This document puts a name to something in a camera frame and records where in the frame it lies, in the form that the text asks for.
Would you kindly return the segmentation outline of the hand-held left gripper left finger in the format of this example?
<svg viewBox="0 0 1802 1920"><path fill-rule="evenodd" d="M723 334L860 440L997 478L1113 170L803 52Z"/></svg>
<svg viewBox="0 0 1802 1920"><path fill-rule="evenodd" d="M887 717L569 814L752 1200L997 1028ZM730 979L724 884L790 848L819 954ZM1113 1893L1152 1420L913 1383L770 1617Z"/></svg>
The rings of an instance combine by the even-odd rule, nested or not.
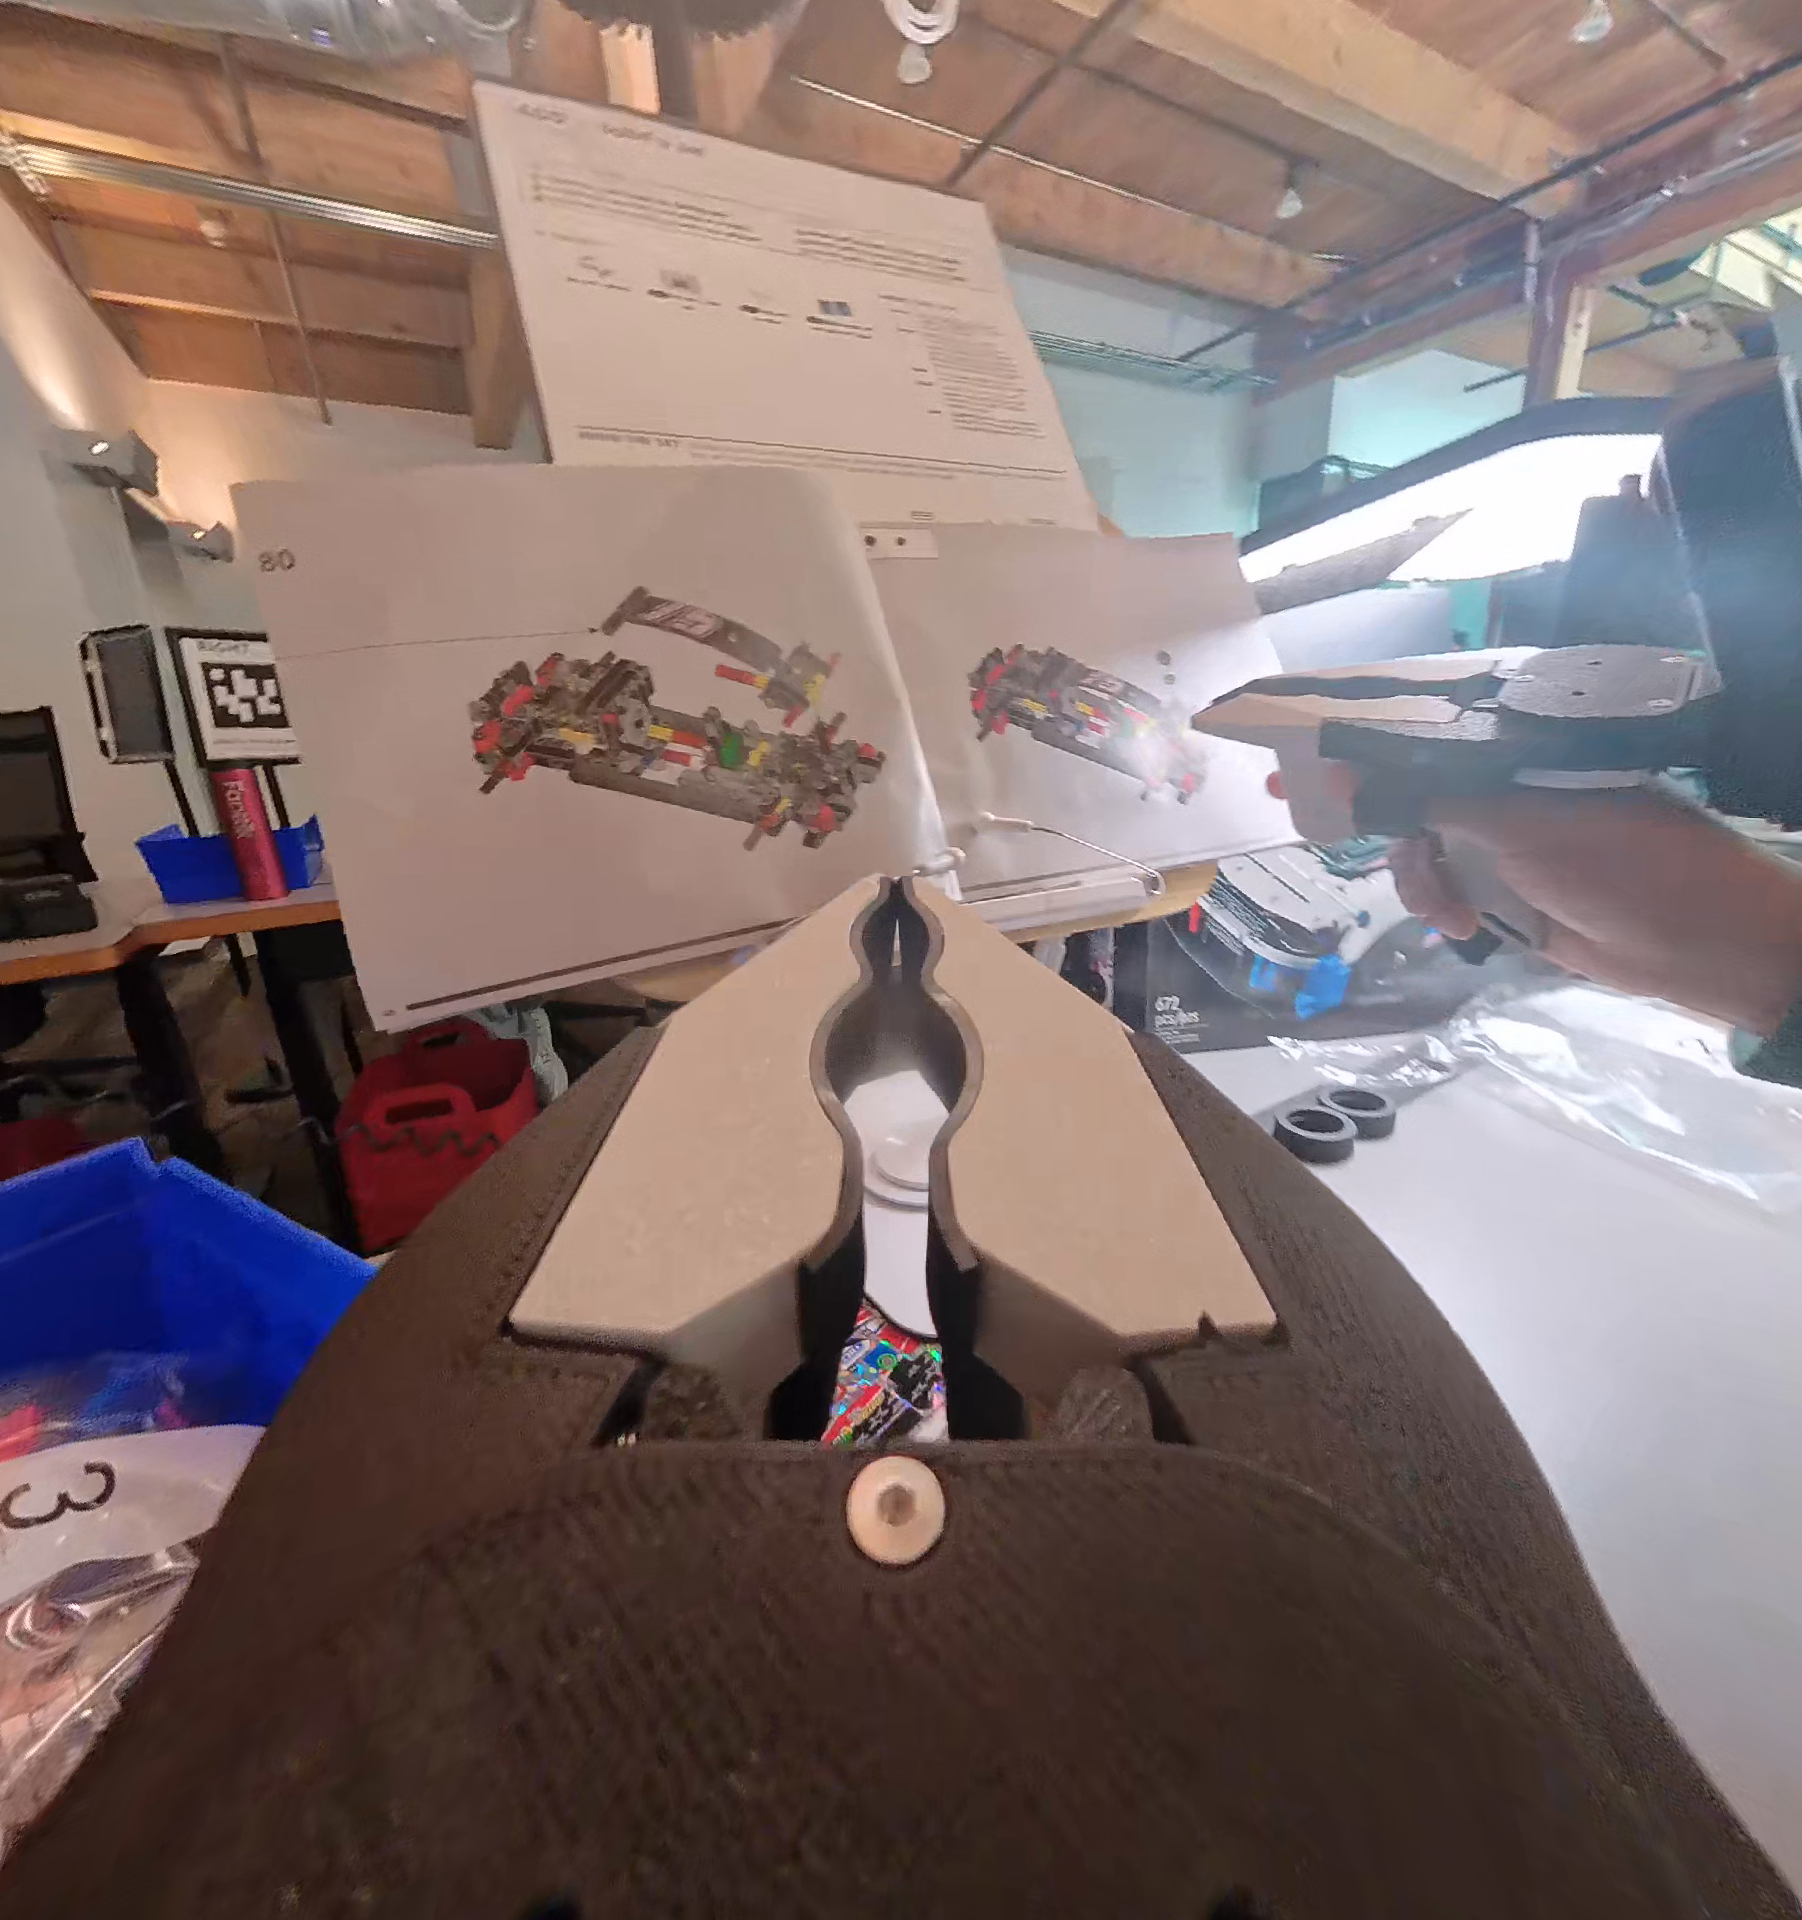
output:
<svg viewBox="0 0 1802 1920"><path fill-rule="evenodd" d="M822 1019L864 982L864 876L670 1013L518 1301L511 1332L773 1391L803 1367L800 1268L848 1209L816 1091Z"/></svg>

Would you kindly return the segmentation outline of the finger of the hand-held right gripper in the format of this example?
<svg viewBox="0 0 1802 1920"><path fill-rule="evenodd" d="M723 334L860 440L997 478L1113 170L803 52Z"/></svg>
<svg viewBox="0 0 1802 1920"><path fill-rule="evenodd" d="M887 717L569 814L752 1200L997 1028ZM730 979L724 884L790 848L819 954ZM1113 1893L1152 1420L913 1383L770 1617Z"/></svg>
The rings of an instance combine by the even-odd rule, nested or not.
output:
<svg viewBox="0 0 1802 1920"><path fill-rule="evenodd" d="M1489 688L1239 688L1203 706L1191 729L1255 748L1368 748L1450 744Z"/></svg>
<svg viewBox="0 0 1802 1920"><path fill-rule="evenodd" d="M1415 656L1325 665L1245 687L1245 703L1276 706L1482 706L1500 699L1510 668L1498 656Z"/></svg>

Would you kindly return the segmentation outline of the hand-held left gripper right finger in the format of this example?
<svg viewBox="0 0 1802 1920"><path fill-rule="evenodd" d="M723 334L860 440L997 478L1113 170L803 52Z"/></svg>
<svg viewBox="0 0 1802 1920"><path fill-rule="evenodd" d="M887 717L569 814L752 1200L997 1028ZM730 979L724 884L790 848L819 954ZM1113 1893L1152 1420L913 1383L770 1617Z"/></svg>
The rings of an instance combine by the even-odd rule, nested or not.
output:
<svg viewBox="0 0 1802 1920"><path fill-rule="evenodd" d="M930 1149L930 1313L949 1368L1061 1391L1274 1332L1255 1280L1134 1034L927 884L902 884L918 994L954 1040Z"/></svg>

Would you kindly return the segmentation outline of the lego instruction booklet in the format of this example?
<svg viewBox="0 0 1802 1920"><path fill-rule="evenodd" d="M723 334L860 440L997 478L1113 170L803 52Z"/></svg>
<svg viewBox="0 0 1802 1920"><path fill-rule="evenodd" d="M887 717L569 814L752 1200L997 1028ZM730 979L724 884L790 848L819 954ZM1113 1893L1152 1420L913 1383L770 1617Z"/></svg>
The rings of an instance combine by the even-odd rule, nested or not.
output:
<svg viewBox="0 0 1802 1920"><path fill-rule="evenodd" d="M869 876L1098 918L1292 839L1197 712L1274 675L1230 538L882 528L776 468L244 483L385 1033L752 948Z"/></svg>

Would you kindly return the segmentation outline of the plastic bag of lego parts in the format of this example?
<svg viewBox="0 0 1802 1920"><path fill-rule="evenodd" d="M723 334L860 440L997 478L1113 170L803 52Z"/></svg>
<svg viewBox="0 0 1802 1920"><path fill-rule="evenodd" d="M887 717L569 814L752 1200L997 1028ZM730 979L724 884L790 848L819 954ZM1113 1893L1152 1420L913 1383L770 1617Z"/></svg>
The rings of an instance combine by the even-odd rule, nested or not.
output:
<svg viewBox="0 0 1802 1920"><path fill-rule="evenodd" d="M0 1863L117 1719L273 1406L229 1355L0 1376Z"/></svg>

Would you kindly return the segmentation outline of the white book stand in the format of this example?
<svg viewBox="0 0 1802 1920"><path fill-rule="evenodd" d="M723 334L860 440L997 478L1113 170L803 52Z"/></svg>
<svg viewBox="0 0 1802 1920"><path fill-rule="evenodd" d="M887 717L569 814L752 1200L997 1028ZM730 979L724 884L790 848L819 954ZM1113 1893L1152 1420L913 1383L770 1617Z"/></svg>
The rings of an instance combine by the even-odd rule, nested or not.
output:
<svg viewBox="0 0 1802 1920"><path fill-rule="evenodd" d="M890 884L857 943L864 951L864 982L822 1019L815 1048L816 1091L848 1152L843 1203L857 1212L831 1246L872 1209L860 1286L896 1324L933 1335L924 1280L930 1142L946 1122L946 1100L930 1091L930 1045L913 1039L921 943L903 924L902 884Z"/></svg>

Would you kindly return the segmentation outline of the holographic sticker sheet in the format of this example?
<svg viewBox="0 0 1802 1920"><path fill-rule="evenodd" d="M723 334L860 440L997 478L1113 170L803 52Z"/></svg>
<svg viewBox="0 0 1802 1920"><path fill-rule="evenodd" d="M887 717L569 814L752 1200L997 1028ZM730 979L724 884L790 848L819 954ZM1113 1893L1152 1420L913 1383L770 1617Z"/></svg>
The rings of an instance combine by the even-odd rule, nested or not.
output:
<svg viewBox="0 0 1802 1920"><path fill-rule="evenodd" d="M939 1341L863 1303L842 1347L822 1443L834 1449L927 1447L946 1441Z"/></svg>

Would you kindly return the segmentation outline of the red tube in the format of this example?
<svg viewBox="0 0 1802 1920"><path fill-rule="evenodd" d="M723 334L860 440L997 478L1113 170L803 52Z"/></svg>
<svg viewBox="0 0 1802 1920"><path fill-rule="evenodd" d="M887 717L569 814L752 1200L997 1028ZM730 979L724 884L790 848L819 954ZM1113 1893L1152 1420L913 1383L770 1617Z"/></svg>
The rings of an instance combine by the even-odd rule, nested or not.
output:
<svg viewBox="0 0 1802 1920"><path fill-rule="evenodd" d="M208 770L208 785L242 899L254 903L288 899L259 773L244 765L218 765Z"/></svg>

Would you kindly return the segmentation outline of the blue plastic bin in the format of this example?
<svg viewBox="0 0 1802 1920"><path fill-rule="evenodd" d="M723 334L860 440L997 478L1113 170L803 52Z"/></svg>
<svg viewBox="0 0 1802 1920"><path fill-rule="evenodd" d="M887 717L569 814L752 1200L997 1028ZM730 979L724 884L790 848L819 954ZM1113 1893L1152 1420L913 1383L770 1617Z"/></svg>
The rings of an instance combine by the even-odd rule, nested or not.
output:
<svg viewBox="0 0 1802 1920"><path fill-rule="evenodd" d="M268 1426L373 1274L139 1142L0 1185L0 1468Z"/></svg>

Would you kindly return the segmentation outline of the small blue tray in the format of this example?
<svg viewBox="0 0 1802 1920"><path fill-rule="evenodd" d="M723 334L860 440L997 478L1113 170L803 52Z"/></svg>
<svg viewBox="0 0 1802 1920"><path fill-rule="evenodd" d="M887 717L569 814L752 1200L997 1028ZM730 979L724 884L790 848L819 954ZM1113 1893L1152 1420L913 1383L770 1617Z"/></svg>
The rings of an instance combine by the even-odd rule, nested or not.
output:
<svg viewBox="0 0 1802 1920"><path fill-rule="evenodd" d="M271 839L282 896L306 891L321 881L327 849L315 817L273 830ZM136 839L136 852L171 908L263 902L247 890L251 875L259 872L259 852L224 833L190 835L163 826Z"/></svg>

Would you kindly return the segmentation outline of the white printed task sheet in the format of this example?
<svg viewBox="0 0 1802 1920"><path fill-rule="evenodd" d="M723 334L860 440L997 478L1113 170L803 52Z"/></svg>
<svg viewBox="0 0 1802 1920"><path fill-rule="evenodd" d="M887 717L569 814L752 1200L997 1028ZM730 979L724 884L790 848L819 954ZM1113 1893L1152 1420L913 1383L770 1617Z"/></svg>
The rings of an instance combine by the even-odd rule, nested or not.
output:
<svg viewBox="0 0 1802 1920"><path fill-rule="evenodd" d="M1098 532L978 203L473 85L557 466L793 468L860 525Z"/></svg>

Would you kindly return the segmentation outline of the black and white marker sign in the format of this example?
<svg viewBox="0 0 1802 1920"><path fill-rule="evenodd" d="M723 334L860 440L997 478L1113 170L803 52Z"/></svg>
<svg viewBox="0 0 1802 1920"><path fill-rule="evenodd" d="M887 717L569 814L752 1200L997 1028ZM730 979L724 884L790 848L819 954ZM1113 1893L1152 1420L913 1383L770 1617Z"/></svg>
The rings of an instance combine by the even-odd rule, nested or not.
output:
<svg viewBox="0 0 1802 1920"><path fill-rule="evenodd" d="M163 639L193 756L206 770L302 762L268 635L163 629Z"/></svg>

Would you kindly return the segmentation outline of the black boxes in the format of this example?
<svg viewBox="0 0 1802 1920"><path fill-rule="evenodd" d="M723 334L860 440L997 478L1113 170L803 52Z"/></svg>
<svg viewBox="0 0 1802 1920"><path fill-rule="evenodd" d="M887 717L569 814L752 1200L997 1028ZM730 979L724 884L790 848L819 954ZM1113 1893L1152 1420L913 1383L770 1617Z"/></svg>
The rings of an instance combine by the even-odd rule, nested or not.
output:
<svg viewBox="0 0 1802 1920"><path fill-rule="evenodd" d="M59 940L96 928L97 908L72 876L0 876L0 946Z"/></svg>

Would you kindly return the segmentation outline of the black framed panel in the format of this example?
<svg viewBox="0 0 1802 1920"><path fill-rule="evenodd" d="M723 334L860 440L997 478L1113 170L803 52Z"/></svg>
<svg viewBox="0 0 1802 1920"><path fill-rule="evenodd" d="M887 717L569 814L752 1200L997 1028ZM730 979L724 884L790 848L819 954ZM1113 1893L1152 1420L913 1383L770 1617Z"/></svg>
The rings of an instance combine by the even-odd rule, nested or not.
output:
<svg viewBox="0 0 1802 1920"><path fill-rule="evenodd" d="M78 641L93 730L106 765L175 762L159 641L150 627L93 629Z"/></svg>

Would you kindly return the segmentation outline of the black monitor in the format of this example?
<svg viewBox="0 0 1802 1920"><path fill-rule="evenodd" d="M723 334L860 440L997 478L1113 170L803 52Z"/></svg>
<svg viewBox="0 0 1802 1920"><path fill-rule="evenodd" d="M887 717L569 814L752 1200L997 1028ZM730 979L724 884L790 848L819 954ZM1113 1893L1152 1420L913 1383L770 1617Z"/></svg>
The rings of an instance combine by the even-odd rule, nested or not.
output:
<svg viewBox="0 0 1802 1920"><path fill-rule="evenodd" d="M96 884L51 706L0 711L0 881Z"/></svg>

